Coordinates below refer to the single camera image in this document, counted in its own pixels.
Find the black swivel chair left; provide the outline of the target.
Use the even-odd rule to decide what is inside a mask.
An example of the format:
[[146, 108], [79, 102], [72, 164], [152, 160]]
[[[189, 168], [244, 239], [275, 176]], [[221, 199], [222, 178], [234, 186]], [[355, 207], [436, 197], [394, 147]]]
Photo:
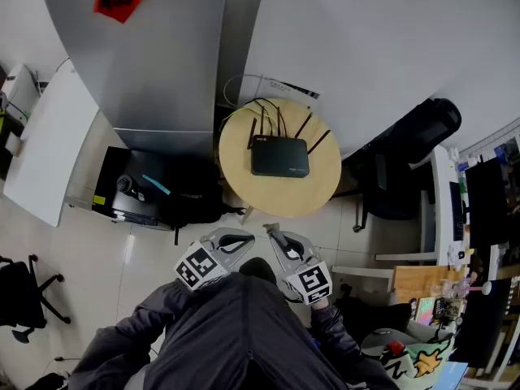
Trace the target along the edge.
[[25, 345], [32, 333], [46, 327], [43, 306], [63, 323], [72, 322], [44, 296], [44, 291], [55, 281], [62, 283], [64, 276], [52, 275], [43, 284], [38, 284], [33, 265], [37, 261], [36, 254], [28, 256], [28, 264], [0, 256], [0, 327], [11, 327], [15, 340]]

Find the person's left forearm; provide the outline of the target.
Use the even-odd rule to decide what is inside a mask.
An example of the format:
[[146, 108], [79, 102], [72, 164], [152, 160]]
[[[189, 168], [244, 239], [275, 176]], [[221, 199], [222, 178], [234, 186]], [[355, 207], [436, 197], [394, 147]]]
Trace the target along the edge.
[[69, 390], [123, 390], [150, 363], [151, 345], [185, 313], [194, 297], [175, 280], [153, 291], [131, 316], [97, 330], [71, 373]]

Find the black monitor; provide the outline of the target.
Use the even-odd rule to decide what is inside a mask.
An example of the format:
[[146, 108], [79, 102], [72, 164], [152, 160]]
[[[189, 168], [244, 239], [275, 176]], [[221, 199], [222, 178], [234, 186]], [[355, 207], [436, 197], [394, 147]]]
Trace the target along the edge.
[[503, 244], [507, 237], [507, 201], [498, 158], [466, 170], [470, 213], [470, 247]]

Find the teal pen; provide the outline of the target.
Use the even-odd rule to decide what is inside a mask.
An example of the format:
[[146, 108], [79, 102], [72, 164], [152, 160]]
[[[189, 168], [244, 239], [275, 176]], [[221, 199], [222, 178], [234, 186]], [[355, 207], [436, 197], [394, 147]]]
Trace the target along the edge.
[[170, 195], [171, 194], [171, 190], [166, 188], [164, 185], [162, 185], [161, 183], [159, 183], [157, 180], [155, 180], [154, 178], [150, 177], [150, 176], [147, 176], [145, 174], [142, 175], [142, 177], [147, 180], [148, 182], [150, 182], [153, 186], [155, 186], [157, 189], [159, 189], [161, 192], [165, 193], [166, 195]]

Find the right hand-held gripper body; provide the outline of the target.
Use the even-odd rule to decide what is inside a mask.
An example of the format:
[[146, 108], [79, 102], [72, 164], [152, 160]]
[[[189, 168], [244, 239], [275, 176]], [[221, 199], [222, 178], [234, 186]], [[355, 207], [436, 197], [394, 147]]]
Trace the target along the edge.
[[332, 293], [332, 278], [327, 264], [318, 257], [284, 262], [284, 284], [292, 294], [286, 301], [314, 304]]

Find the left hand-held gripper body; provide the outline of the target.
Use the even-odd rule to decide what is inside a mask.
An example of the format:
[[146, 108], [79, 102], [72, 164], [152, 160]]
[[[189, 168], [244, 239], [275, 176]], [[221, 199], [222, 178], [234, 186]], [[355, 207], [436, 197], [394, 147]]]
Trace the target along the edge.
[[177, 278], [190, 290], [208, 286], [229, 274], [231, 254], [224, 253], [220, 241], [232, 231], [220, 228], [194, 241], [174, 266]]

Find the colourful keypad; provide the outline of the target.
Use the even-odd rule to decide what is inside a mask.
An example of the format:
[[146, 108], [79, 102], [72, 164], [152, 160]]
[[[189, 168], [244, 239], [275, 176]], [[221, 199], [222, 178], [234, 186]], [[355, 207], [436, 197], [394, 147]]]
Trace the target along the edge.
[[435, 312], [435, 302], [436, 299], [434, 297], [420, 298], [418, 300], [415, 321], [429, 326]]

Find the white computer desk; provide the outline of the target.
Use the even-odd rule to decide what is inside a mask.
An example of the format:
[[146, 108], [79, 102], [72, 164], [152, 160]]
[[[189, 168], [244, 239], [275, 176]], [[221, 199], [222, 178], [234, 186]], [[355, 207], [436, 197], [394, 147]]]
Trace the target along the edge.
[[421, 251], [417, 253], [376, 254], [376, 262], [435, 262], [437, 266], [453, 267], [459, 262], [458, 254], [464, 250], [463, 240], [453, 238], [453, 206], [450, 183], [458, 183], [456, 165], [449, 152], [436, 146], [425, 163], [430, 163], [435, 196], [435, 241], [431, 252], [424, 250], [427, 224], [421, 221]]

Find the white desk with rounded corners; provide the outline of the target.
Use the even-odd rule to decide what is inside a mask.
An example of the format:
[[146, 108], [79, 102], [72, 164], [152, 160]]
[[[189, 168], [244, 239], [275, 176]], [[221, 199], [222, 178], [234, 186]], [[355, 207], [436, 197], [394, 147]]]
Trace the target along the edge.
[[59, 225], [67, 187], [98, 105], [67, 60], [54, 74], [11, 160], [3, 194], [52, 227]]

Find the black high-back office chair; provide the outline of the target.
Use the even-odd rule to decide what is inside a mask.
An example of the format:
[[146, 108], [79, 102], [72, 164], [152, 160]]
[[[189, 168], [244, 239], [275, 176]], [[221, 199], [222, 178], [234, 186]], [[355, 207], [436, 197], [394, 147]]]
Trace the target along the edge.
[[357, 186], [336, 196], [357, 196], [361, 221], [353, 231], [365, 229], [369, 215], [386, 220], [413, 219], [421, 188], [411, 166], [420, 163], [461, 124], [461, 113], [452, 101], [428, 98], [346, 158], [344, 163]]

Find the black router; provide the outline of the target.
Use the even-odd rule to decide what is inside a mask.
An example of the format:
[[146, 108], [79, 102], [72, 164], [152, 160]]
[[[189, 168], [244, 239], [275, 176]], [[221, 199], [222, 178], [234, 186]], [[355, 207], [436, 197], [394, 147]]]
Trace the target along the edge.
[[310, 173], [310, 154], [329, 135], [327, 130], [310, 148], [305, 140], [300, 139], [300, 133], [310, 121], [309, 113], [295, 137], [288, 136], [284, 118], [278, 106], [275, 107], [277, 135], [270, 127], [268, 135], [263, 134], [263, 123], [260, 133], [255, 134], [257, 119], [253, 119], [249, 133], [247, 149], [251, 153], [251, 172], [255, 176], [304, 178]]

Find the white printed paper sheet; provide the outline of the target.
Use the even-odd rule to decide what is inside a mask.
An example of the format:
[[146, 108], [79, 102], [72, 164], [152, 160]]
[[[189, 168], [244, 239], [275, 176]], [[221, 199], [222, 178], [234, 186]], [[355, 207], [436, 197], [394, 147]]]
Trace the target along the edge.
[[274, 93], [274, 94], [282, 94], [288, 93], [292, 95], [306, 95], [307, 97], [313, 99], [319, 99], [320, 93], [316, 93], [310, 89], [304, 89], [302, 87], [298, 87], [293, 84], [289, 84], [286, 82], [282, 82], [279, 80], [274, 80], [271, 78], [263, 77], [262, 83], [260, 84], [259, 93]]

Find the round wooden table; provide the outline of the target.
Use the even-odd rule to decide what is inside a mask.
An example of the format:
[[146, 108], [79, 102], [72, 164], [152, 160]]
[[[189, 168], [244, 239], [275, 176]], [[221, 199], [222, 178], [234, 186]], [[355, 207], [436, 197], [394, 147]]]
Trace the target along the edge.
[[253, 119], [255, 134], [268, 135], [273, 127], [277, 135], [275, 107], [284, 118], [288, 136], [293, 138], [306, 120], [312, 117], [299, 138], [310, 148], [327, 130], [326, 123], [309, 109], [289, 100], [263, 98], [250, 101], [228, 116], [219, 140], [219, 161], [223, 176], [234, 193], [249, 209], [284, 218], [309, 215], [327, 203], [340, 182], [341, 159], [338, 143], [332, 134], [310, 154], [310, 173], [304, 178], [253, 175], [251, 153], [247, 149]]

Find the black storage box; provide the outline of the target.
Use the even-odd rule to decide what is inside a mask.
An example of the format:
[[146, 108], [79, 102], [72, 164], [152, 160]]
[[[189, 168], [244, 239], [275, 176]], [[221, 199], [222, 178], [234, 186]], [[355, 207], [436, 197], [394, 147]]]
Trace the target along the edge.
[[[108, 147], [94, 190], [92, 210], [113, 219], [159, 230], [169, 230], [160, 217], [161, 200], [166, 196], [145, 174], [166, 187], [166, 176], [173, 157], [134, 149]], [[117, 179], [127, 174], [145, 190], [145, 201], [138, 201], [119, 192]]]

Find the person's dark jacket torso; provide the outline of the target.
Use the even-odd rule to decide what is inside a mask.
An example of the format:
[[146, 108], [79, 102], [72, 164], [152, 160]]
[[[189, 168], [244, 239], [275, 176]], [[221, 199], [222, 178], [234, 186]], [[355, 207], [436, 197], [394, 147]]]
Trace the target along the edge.
[[145, 390], [347, 390], [359, 363], [331, 364], [270, 282], [234, 273], [194, 292], [169, 323]]

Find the person's black shoe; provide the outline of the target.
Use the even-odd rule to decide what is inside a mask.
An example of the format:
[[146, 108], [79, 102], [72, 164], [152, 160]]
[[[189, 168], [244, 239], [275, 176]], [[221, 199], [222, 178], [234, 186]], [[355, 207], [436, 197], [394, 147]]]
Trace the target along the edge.
[[251, 258], [240, 266], [239, 272], [242, 275], [253, 276], [277, 285], [274, 271], [263, 258]]

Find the blue book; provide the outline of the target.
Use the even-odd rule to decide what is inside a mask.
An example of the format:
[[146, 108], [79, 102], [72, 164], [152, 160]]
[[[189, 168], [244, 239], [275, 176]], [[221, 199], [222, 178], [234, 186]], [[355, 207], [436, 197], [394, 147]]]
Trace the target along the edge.
[[432, 390], [457, 390], [467, 369], [467, 363], [447, 362]]

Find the silver refrigerator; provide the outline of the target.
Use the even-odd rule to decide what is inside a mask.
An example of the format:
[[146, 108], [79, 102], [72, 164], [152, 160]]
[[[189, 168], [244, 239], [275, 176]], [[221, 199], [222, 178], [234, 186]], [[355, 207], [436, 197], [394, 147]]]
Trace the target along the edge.
[[261, 0], [143, 0], [120, 22], [95, 0], [45, 0], [89, 93], [131, 149], [212, 158], [215, 106], [245, 69]]

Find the person's right forearm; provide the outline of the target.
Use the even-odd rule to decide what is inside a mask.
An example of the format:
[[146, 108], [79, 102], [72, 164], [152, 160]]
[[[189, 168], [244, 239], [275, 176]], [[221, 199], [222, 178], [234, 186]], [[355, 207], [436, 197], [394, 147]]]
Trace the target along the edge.
[[340, 311], [326, 297], [311, 305], [310, 325], [331, 364], [343, 369], [362, 360], [361, 350], [346, 331]]

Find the black backpack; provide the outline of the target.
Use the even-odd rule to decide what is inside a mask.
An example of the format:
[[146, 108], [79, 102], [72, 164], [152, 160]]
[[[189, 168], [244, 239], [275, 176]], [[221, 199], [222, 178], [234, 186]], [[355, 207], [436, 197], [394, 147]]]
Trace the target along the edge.
[[224, 202], [220, 170], [212, 162], [181, 158], [168, 170], [166, 182], [170, 193], [161, 200], [160, 217], [175, 236], [189, 224], [215, 223], [225, 214], [245, 213], [245, 208]]

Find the colourful patterned bag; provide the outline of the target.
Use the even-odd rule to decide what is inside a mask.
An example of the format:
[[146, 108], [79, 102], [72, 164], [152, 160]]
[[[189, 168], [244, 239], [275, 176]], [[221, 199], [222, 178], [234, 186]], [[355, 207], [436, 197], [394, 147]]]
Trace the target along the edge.
[[436, 342], [394, 341], [384, 347], [379, 362], [399, 390], [432, 390], [446, 367], [453, 345], [452, 334]]

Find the black flat panel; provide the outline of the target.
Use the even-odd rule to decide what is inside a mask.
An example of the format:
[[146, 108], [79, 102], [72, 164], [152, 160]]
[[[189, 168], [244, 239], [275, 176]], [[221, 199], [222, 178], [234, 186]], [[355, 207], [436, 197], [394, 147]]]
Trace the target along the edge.
[[474, 368], [487, 366], [507, 311], [511, 284], [511, 279], [493, 280], [488, 295], [477, 291], [467, 295], [461, 328], [449, 358], [452, 362]]

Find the white printer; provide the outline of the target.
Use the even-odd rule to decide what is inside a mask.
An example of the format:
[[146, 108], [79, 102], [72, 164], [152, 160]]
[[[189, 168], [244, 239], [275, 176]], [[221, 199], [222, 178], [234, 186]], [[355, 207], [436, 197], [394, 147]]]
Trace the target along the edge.
[[6, 112], [25, 126], [40, 97], [33, 74], [25, 64], [19, 63], [7, 73], [2, 92], [7, 98]]

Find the light grey shoulder bag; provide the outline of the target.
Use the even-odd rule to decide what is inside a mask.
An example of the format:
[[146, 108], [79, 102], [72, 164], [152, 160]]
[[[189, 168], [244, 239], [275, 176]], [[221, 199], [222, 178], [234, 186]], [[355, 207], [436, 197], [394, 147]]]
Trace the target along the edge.
[[409, 347], [410, 345], [439, 344], [452, 338], [453, 333], [450, 331], [410, 320], [404, 332], [391, 328], [374, 330], [363, 340], [361, 351], [365, 355], [376, 357], [391, 343]]

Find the black keyboard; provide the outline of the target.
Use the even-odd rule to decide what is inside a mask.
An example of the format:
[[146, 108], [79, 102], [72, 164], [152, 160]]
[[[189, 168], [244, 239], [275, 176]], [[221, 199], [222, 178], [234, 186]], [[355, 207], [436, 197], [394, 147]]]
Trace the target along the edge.
[[459, 183], [449, 183], [451, 203], [452, 203], [452, 221], [453, 221], [453, 240], [462, 241], [464, 239], [464, 218], [462, 196]]

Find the black bottle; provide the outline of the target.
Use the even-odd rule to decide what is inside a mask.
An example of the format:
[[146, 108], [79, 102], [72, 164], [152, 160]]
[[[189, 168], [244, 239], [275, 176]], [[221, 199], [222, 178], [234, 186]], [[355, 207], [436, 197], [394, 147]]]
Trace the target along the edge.
[[123, 174], [116, 181], [116, 188], [126, 196], [133, 197], [139, 202], [145, 201], [145, 190], [130, 175]]

